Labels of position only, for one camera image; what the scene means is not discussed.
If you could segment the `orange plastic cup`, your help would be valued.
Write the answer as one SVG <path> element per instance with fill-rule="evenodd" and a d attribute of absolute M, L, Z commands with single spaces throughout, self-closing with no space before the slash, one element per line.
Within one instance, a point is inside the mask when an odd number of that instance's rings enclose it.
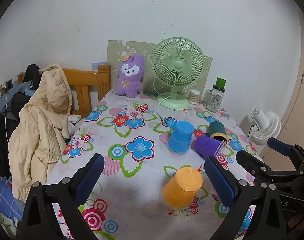
<path fill-rule="evenodd" d="M 162 188 L 162 195 L 172 207 L 189 205 L 202 187 L 203 178 L 200 172 L 192 167 L 182 167 Z"/>

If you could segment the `purple plastic cup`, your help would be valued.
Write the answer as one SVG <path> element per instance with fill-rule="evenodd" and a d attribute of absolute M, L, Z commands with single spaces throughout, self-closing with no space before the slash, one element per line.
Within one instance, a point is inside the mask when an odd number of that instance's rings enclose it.
<path fill-rule="evenodd" d="M 194 149 L 203 159 L 217 157 L 225 147 L 225 141 L 219 141 L 202 135 L 195 141 Z"/>

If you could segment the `dark teal yellow-rimmed cup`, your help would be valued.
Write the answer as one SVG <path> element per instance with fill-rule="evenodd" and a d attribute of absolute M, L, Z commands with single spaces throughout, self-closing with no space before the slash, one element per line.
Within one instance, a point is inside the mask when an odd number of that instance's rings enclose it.
<path fill-rule="evenodd" d="M 225 127 L 219 121 L 214 121 L 209 124 L 208 135 L 212 139 L 227 142 Z"/>

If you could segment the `blue plastic cup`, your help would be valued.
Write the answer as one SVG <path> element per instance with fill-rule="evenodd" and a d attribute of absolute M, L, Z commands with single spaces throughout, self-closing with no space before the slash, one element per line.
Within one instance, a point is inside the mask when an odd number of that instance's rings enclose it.
<path fill-rule="evenodd" d="M 190 147 L 193 132 L 194 127 L 191 123 L 177 121 L 167 141 L 169 150 L 176 154 L 186 153 Z"/>

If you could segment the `white small fan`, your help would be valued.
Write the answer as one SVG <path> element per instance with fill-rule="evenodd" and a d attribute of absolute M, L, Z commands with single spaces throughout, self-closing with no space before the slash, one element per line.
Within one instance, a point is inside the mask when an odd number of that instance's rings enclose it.
<path fill-rule="evenodd" d="M 254 144 L 264 146 L 269 138 L 276 138 L 281 132 L 281 121 L 275 112 L 264 112 L 260 107 L 256 107 L 250 115 L 257 127 L 250 136 Z"/>

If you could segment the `blue checkered bedding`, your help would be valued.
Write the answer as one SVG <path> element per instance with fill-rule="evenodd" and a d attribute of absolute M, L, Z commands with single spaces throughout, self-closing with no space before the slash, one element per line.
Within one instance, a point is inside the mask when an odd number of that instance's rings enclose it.
<path fill-rule="evenodd" d="M 12 195 L 11 177 L 0 176 L 0 239 L 21 239 L 24 203 Z"/>

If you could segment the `glass mason jar mug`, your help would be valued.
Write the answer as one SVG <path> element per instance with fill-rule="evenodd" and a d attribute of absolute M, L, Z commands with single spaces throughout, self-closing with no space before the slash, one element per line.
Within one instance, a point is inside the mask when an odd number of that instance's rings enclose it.
<path fill-rule="evenodd" d="M 204 104 L 208 111 L 217 112 L 219 110 L 225 92 L 225 84 L 226 80 L 218 77 L 212 89 L 205 92 Z"/>

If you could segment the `beige puffer jacket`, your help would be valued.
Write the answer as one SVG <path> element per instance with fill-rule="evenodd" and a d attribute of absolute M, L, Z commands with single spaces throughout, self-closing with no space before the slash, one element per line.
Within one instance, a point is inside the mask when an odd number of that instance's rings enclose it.
<path fill-rule="evenodd" d="M 62 68 L 39 71 L 38 89 L 19 112 L 19 125 L 9 139 L 12 194 L 26 202 L 36 181 L 44 184 L 69 139 L 68 116 L 72 92 Z"/>

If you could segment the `cotton swab container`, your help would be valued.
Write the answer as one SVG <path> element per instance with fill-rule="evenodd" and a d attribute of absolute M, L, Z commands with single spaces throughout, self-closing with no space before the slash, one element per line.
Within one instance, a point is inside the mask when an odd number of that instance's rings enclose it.
<path fill-rule="evenodd" d="M 196 105 L 200 99 L 201 91 L 197 89 L 191 89 L 188 95 L 188 102 L 190 104 Z"/>

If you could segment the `floral tablecloth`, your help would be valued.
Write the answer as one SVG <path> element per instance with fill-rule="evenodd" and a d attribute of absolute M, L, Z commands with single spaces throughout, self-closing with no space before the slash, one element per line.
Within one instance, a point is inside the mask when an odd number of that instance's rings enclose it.
<path fill-rule="evenodd" d="M 221 165 L 237 179 L 254 183 L 254 177 L 236 162 L 236 153 L 256 150 L 224 109 L 211 113 L 202 102 L 182 111 L 159 106 L 156 95 L 141 93 L 130 99 L 109 92 L 89 114 L 63 151 L 47 182 L 72 177 L 94 155 L 104 157 L 104 170 L 81 215 L 99 239 L 209 239 L 228 213 L 209 179 L 204 177 L 191 204 L 168 206 L 164 184 L 182 167 L 204 174 L 204 160 L 190 148 L 170 152 L 167 140 L 177 121 L 194 127 L 192 139 L 207 133 L 210 123 L 221 122 L 227 145 L 218 156 Z"/>

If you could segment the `green desk fan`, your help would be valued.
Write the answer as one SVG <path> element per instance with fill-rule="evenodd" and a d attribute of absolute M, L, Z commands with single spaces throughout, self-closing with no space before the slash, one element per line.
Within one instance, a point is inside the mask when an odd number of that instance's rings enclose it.
<path fill-rule="evenodd" d="M 170 37 L 160 42 L 151 55 L 155 77 L 170 87 L 170 92 L 158 95 L 157 102 L 169 109 L 189 107 L 179 90 L 196 81 L 204 70 L 204 54 L 198 45 L 183 37 Z"/>

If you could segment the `wooden chair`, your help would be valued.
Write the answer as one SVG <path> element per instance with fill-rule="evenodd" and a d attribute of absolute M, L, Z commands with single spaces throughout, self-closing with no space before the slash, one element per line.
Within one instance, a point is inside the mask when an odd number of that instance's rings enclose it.
<path fill-rule="evenodd" d="M 61 68 L 50 64 L 38 70 L 40 82 L 29 101 L 19 111 L 19 120 L 43 113 L 49 118 L 67 119 L 69 114 L 86 117 L 91 111 L 90 90 L 97 90 L 98 101 L 111 89 L 111 66 L 96 71 Z"/>

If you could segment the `purple plush bunny toy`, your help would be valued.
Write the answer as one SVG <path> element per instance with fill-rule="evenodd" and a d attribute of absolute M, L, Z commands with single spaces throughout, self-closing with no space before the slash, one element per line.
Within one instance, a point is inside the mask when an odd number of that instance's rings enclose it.
<path fill-rule="evenodd" d="M 125 95 L 128 98 L 135 98 L 142 88 L 144 71 L 144 57 L 142 55 L 132 55 L 121 61 L 118 68 L 115 93 Z"/>

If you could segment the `beige cartoon board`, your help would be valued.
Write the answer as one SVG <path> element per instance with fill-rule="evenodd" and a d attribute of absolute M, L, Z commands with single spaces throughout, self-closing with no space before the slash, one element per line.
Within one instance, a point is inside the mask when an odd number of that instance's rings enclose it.
<path fill-rule="evenodd" d="M 126 56 L 142 55 L 144 56 L 144 76 L 142 81 L 142 91 L 151 93 L 163 93 L 170 91 L 170 87 L 162 84 L 154 75 L 151 68 L 151 55 L 156 47 L 155 43 L 138 41 L 117 41 L 109 40 L 107 49 L 107 63 L 111 66 L 111 88 L 116 87 L 118 79 L 118 67 Z M 204 57 L 204 72 L 192 84 L 180 89 L 180 94 L 188 96 L 191 89 L 197 89 L 201 92 L 205 90 L 208 72 L 211 67 L 212 58 Z"/>

